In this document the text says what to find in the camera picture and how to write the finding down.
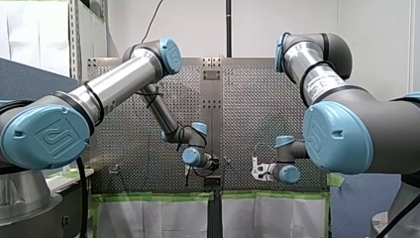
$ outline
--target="silver arm segment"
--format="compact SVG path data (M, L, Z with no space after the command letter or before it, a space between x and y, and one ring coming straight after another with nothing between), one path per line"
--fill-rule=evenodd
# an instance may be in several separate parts
M57 92L28 106L0 109L0 162L25 169L43 170L73 162L84 151L103 118L137 91L154 92L154 84L176 74L182 58L172 39L160 39L130 48L124 62L69 93ZM208 167L205 124L179 127L160 96L151 110L169 142L188 144L183 159L194 167Z

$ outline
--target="metal frame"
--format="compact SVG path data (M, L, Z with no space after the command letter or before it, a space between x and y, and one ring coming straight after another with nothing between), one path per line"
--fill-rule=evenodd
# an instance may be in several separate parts
M78 20L78 1L68 2L68 23L70 40L70 76L76 80L81 78L81 49Z
M168 107L172 110L175 118L178 120L183 118L186 121L193 121L201 118L201 121L205 122L209 128L209 135L207 136L208 139L208 147L207 152L213 154L215 156L220 157L220 169L214 174L213 178L219 178L222 180L221 184L217 186L216 184L212 185L211 190L217 191L217 194L220 194L220 190L222 189L283 189L283 190L292 190L292 191L328 191L328 187L326 185L326 174L320 172L312 163L308 160L298 160L297 165L302 169L303 180L302 183L295 184L295 185L284 185L280 184L277 185L276 183L267 183L263 181L254 180L250 174L251 167L252 167L252 159L251 159L251 151L253 144L246 143L241 145L240 151L235 152L234 160L232 160L232 153L226 153L229 150L237 150L238 146L235 143L239 143L236 141L237 138L229 137L233 133L237 133L236 131L243 130L243 134L235 134L235 136L239 137L253 137L253 133L256 130L262 130L261 138L257 138L258 141L256 142L264 142L268 145L272 145L275 136L277 133L287 133L294 135L297 139L302 139L301 135L301 124L300 121L303 118L303 112L305 110L303 104L297 93L297 86L294 86L290 83L290 81L283 75L274 72L272 68L273 59L219 59L219 58L205 58L205 59L184 59L184 68L185 70L194 71L194 76L188 75L188 78L177 78L176 80L173 77L169 77L169 79L163 80L161 82L161 88L165 90L164 97L171 97L178 98L175 102L166 99L166 103ZM90 78L94 78L99 76L100 74L112 69L115 65L121 63L119 59L89 59L88 61L88 75ZM191 89L188 85L189 82L193 80L196 83L199 83L200 92L196 92L196 89ZM232 120L232 116L234 117L237 114L240 114L241 111L235 111L236 106L241 106L242 109L240 110L248 110L250 106L248 105L241 105L235 104L236 101L233 100L231 94L232 90L238 90L235 85L244 84L248 88L254 88L257 86L257 90L261 90L261 92L257 91L256 95L257 98L251 98L250 100L262 100L266 99L266 103L269 104L268 107L265 107L261 115L269 114L272 111L279 111L284 112L286 117L290 117L291 121L289 127L283 128L281 127L274 127L272 130L270 128L266 128L266 123L270 123L270 121L261 121L261 119L256 118L257 121L253 121L252 123L256 124L251 125L251 131L246 131L250 128L236 128L232 130L232 124L239 123L241 120L240 118L238 121ZM283 97L287 97L290 102L290 105L284 105L284 102L280 105L280 108L277 108L278 100L281 99L278 95L282 95ZM140 99L133 99L136 100L136 114L142 114L141 120L143 121L142 124L146 123L152 125L154 130L158 130L159 128L155 122L155 119L150 115L149 111L144 108L143 101ZM129 105L128 107L121 108L122 113L127 113L128 111L132 110L130 108L132 103L132 98L128 100ZM194 114L195 116L188 116L189 110L192 108L196 108L193 110L198 110ZM115 112L111 117L118 117L116 116L117 113ZM256 111L250 111L250 113L246 113L249 116L256 115ZM274 117L274 124L278 123L276 119L276 115ZM105 130L113 130L113 125L104 125L102 127L107 127ZM92 141L90 150L90 158L94 158L91 162L93 168L101 168L103 169L103 165L100 162L103 158L101 157L100 151L98 151L98 147L95 146L97 143L95 140ZM154 150L170 150L172 153L174 147L171 145L165 145L159 141L158 135L154 138L153 143L157 143L157 147ZM271 158L271 154L275 154L275 152L271 152L269 149L264 149L262 153L260 153L259 157L262 162L270 162L268 158ZM168 153L161 154L165 157L169 156ZM173 157L180 157L178 154L173 154ZM181 162L177 161L176 166L179 167ZM160 168L164 168L165 164L160 164ZM108 174L118 174L121 171L121 167L116 164L115 168L111 168ZM181 168L176 169L175 171L171 171L172 173L182 173ZM171 182L182 182L180 179L171 179ZM150 187L146 188L147 190L154 190L154 191L163 191L163 192L191 192L191 191L200 191L205 190L208 188L207 185L201 178L196 177L195 175L191 175L190 177L190 187L185 188L181 186L175 186L169 189L169 186L166 188L157 188L152 189ZM107 192L118 192L119 189L110 189Z

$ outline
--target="blue joint cap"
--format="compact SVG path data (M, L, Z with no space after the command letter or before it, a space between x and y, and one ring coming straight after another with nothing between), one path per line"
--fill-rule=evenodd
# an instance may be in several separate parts
M203 135L207 136L207 125L202 122L193 122L191 123L191 127L197 130L198 132L202 133Z
M293 136L277 136L275 138L275 148L279 148L282 146L286 146L288 144L291 144L294 142L294 137Z
M300 180L300 170L293 165L281 168L278 177L282 182L297 183Z
M309 107L303 119L305 148L312 162L334 173L364 173L373 159L370 133L346 106L323 101Z
M89 143L87 122L72 108L32 107L16 115L3 130L0 148L10 163L32 170L63 167Z
M188 166L197 167L198 165L200 165L201 161L200 152L198 152L197 149L192 147L187 148L182 153L182 160Z
M182 68L182 56L176 42L171 38L159 40L161 59L169 74L177 74Z
M167 136L166 136L166 134L164 133L164 131L161 131L161 133L160 133L160 138L161 138L164 142L167 142Z
M275 48L275 60L274 60L274 66L277 72L284 72L283 65L282 65L283 45L284 45L284 41L289 35L290 35L289 33L283 33L283 35L281 35L281 37L277 39L277 45Z

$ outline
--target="logo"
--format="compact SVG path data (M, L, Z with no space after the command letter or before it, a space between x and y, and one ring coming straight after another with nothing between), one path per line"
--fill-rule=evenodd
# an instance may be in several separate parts
M59 158L81 139L66 118L56 120L36 133L37 140L53 158Z

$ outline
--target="green tape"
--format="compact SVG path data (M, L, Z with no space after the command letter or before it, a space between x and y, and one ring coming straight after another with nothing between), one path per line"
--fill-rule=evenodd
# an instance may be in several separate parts
M127 201L207 201L213 199L213 192L191 192L191 193L157 193L157 192L124 192L116 194L92 195L92 228L93 238L97 237L99 205L105 202L127 202Z
M293 191L223 191L222 199L250 199L257 197L273 197L303 200L325 200L329 197L328 192L293 192Z
M327 175L327 185L340 187L344 182L344 177L340 174L330 173Z
M192 193L154 193L154 192L125 192L117 194L93 195L92 199L99 203L118 202L118 201L201 201L213 199L212 192L192 192Z
M98 230L98 220L99 220L99 201L92 197L92 229L93 229L93 238L97 236Z
M324 236L326 238L329 238L330 236L330 196L325 197L325 230L324 230Z

